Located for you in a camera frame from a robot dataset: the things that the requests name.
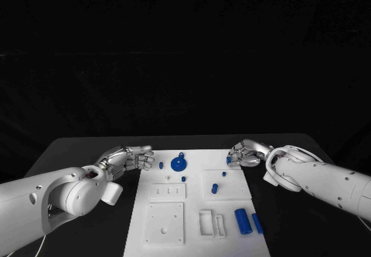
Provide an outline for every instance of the black table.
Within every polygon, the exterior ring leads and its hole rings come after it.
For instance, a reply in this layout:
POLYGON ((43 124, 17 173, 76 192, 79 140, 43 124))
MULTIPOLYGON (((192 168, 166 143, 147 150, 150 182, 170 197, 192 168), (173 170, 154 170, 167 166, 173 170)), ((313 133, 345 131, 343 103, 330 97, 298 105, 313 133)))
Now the black table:
MULTIPOLYGON (((284 145, 301 147, 324 162, 332 163, 314 140, 306 134, 60 138, 52 142, 26 177, 67 167, 93 164, 105 150, 118 145, 151 145, 153 150, 229 149, 245 138, 274 147, 284 145)), ((356 216, 336 209, 304 192, 290 192, 283 187, 270 185, 262 180, 264 173, 264 165, 244 168, 270 255, 362 256, 362 253, 368 254, 371 233, 356 216)), ((128 171, 117 181, 124 191, 115 206, 99 201, 95 209, 85 216, 67 222, 46 236, 39 256, 122 256, 138 175, 138 170, 128 171)), ((24 246, 13 257, 33 257, 40 241, 39 239, 24 246)))

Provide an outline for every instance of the white robotic arm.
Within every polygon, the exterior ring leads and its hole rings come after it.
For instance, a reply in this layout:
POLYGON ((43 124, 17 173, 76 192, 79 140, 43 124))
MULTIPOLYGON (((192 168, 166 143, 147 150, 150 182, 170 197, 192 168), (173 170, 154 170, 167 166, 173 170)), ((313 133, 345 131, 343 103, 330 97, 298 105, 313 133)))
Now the white robotic arm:
POLYGON ((228 153, 228 166, 252 167, 265 161, 264 180, 298 192, 301 189, 336 208, 371 221, 371 177, 323 163, 294 146, 272 148, 252 140, 239 142, 228 153))
POLYGON ((99 200, 115 204, 125 170, 148 170, 151 146, 115 147, 93 165, 66 168, 0 185, 0 256, 85 215, 99 200))

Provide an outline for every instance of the robotic hand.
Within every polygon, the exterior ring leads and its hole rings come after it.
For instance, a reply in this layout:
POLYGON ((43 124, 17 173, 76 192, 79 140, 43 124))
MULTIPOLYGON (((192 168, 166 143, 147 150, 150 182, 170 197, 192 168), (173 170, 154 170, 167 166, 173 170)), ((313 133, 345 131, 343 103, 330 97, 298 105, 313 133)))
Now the robotic hand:
POLYGON ((150 150, 151 146, 115 147, 93 165, 0 184, 0 256, 85 215, 99 200, 115 204, 122 187, 112 181, 127 170, 151 168, 150 150))
POLYGON ((226 156, 229 167, 254 167, 265 161, 264 180, 287 190, 301 189, 336 208, 371 221, 371 177, 323 163, 306 150, 294 146, 272 148, 252 140, 242 140, 226 156))

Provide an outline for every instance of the white rectangular block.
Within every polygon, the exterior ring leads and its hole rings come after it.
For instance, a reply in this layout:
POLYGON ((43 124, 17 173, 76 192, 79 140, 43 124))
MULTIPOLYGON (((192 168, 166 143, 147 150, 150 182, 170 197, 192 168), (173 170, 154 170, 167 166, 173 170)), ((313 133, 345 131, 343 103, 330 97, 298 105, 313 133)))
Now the white rectangular block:
POLYGON ((215 225, 216 225, 216 236, 218 236, 218 238, 225 238, 222 215, 215 215, 215 225))
POLYGON ((199 236, 213 238, 210 210, 199 210, 199 236))
POLYGON ((183 200, 186 198, 184 184, 153 184, 150 186, 151 200, 183 200))
POLYGON ((251 200, 251 193, 245 182, 244 171, 239 170, 203 170, 203 192, 206 201, 251 200), (218 190, 210 192, 212 184, 218 190))
POLYGON ((183 203, 150 203, 147 206, 145 245, 183 245, 183 203))

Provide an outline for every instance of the cable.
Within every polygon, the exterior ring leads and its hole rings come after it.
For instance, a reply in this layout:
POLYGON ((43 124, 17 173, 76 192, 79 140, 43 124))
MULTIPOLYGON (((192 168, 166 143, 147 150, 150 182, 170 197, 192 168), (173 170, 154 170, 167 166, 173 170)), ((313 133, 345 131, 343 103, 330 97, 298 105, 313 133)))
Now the cable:
MULTIPOLYGON (((44 235, 44 238, 46 238, 46 235, 44 235)), ((41 248, 41 244, 44 243, 44 238, 41 239, 41 242, 40 242, 40 248, 41 248)), ((37 253, 36 253, 34 257, 37 257, 37 255, 39 255, 40 248, 39 248, 39 251, 37 251, 37 253)))
POLYGON ((358 219, 362 221, 362 223, 363 223, 365 227, 368 228, 368 230, 371 231, 371 228, 369 228, 369 226, 365 224, 365 222, 363 222, 363 220, 361 219, 361 217, 359 217, 359 216, 356 216, 356 217, 358 217, 358 219))

